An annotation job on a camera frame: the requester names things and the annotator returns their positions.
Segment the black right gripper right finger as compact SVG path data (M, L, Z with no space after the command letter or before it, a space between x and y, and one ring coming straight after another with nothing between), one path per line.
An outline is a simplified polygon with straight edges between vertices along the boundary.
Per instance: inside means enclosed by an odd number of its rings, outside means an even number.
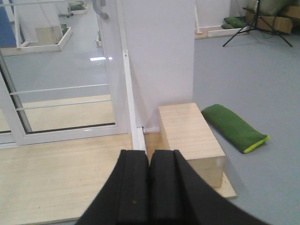
M156 150L150 163L152 225L264 225L222 197L178 150Z

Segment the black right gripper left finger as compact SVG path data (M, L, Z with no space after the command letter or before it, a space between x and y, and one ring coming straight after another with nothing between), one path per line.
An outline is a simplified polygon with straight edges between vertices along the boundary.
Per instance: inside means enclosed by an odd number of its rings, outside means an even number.
M77 224L148 224L148 174L144 151L121 150L111 175Z

